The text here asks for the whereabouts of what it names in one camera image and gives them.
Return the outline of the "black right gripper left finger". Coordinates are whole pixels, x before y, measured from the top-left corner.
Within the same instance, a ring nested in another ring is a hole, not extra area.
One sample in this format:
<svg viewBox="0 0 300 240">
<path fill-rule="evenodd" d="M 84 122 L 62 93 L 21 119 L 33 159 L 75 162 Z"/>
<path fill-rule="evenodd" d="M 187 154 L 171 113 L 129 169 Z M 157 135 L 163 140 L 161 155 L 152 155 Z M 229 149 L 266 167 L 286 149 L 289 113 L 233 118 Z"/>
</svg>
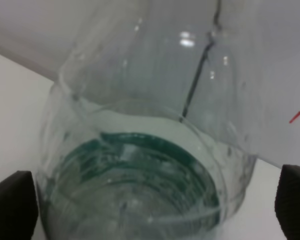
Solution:
<svg viewBox="0 0 300 240">
<path fill-rule="evenodd" d="M 0 182 L 0 240 L 30 240 L 38 219 L 30 171 L 16 171 Z"/>
</svg>

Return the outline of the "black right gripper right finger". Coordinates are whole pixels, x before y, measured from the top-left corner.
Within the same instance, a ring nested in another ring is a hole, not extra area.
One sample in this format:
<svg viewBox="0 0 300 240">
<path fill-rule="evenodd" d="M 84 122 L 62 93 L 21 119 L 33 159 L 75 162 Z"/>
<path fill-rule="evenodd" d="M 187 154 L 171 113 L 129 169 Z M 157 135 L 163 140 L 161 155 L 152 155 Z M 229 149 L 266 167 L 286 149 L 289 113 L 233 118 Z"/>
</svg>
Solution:
<svg viewBox="0 0 300 240">
<path fill-rule="evenodd" d="M 300 166 L 282 166 L 274 210 L 288 240 L 300 240 Z"/>
</svg>

